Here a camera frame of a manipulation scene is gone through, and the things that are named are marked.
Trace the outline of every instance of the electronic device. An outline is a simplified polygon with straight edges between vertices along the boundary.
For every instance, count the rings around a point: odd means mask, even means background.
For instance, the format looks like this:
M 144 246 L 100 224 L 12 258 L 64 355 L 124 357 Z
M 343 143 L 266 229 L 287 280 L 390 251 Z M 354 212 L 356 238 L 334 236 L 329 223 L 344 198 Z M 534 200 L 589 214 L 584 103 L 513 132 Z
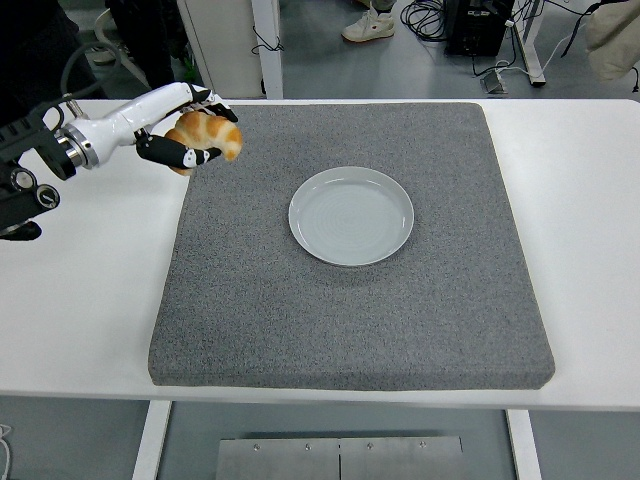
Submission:
M 446 0 L 445 55 L 495 57 L 507 26 L 513 25 L 514 0 Z
M 59 106 L 62 102 L 75 117 L 64 126 Z M 50 108 L 61 115 L 53 129 L 43 120 Z M 170 114 L 190 110 L 238 120 L 211 90 L 176 82 L 135 98 L 100 119 L 89 119 L 74 100 L 62 97 L 62 101 L 37 107 L 26 117 L 0 126 L 0 239 L 37 238 L 42 231 L 31 219 L 60 203 L 54 187 L 38 185 L 35 175 L 20 166 L 24 152 L 35 149 L 62 180 L 75 175 L 77 167 L 92 169 L 106 163 L 117 147 L 126 145 L 135 145 L 145 160 L 180 169 L 195 168 L 222 152 L 217 148 L 187 148 L 149 133 Z

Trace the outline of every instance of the robotic hand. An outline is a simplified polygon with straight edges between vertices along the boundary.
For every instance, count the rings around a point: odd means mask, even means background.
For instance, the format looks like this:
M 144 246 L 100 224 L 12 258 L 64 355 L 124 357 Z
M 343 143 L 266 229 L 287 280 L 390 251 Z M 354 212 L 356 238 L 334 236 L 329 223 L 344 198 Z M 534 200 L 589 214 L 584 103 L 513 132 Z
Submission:
M 194 150 L 149 131 L 167 116 L 201 110 L 237 122 L 218 95 L 188 83 L 172 83 L 146 93 L 103 118 L 91 120 L 75 101 L 67 102 L 76 117 L 50 130 L 37 109 L 0 128 L 0 239 L 34 240 L 40 227 L 30 219 L 56 208 L 60 195 L 50 185 L 38 185 L 32 172 L 19 165 L 34 148 L 51 171 L 67 180 L 77 167 L 92 169 L 106 163 L 119 146 L 135 145 L 138 155 L 176 168 L 194 168 L 221 154 L 217 148 Z

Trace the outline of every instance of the black robotic finger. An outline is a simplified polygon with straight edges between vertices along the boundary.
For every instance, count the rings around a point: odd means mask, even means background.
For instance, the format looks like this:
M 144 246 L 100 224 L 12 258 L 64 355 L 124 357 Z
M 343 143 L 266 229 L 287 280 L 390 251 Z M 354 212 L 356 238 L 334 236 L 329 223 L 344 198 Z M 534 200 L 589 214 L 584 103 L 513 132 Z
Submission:
M 0 231 L 0 240 L 26 242 L 29 240 L 35 240 L 41 234 L 42 229 L 36 222 L 26 222 L 14 228 L 7 228 Z
M 212 112 L 214 115 L 224 117 L 233 123 L 238 122 L 238 117 L 236 117 L 236 114 L 233 113 L 233 111 L 231 111 L 230 108 L 225 107 L 221 103 L 216 103 L 214 105 L 207 105 L 207 110 Z
M 158 135 L 141 137 L 136 151 L 145 160 L 174 168 L 195 168 L 222 154 L 217 148 L 197 150 Z

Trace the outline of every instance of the sneaker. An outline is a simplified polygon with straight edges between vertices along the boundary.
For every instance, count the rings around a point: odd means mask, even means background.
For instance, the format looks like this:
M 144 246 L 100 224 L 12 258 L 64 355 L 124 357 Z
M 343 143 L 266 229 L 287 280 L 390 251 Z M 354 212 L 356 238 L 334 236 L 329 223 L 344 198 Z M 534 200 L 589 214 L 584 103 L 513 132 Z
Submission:
M 106 48 L 94 47 L 87 53 L 87 56 L 93 61 L 93 63 L 100 67 L 116 63 L 116 58 L 113 56 L 113 53 Z
M 378 13 L 375 8 L 362 15 L 353 25 L 342 30 L 342 36 L 350 42 L 368 42 L 376 38 L 390 37 L 395 33 L 393 17 L 390 13 Z

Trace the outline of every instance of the black equipment box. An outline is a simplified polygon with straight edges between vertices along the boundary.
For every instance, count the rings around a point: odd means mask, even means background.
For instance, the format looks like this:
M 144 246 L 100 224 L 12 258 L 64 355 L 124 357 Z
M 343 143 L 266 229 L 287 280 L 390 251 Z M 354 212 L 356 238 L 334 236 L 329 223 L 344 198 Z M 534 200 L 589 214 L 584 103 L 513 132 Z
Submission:
M 446 55 L 495 57 L 514 0 L 446 0 Z

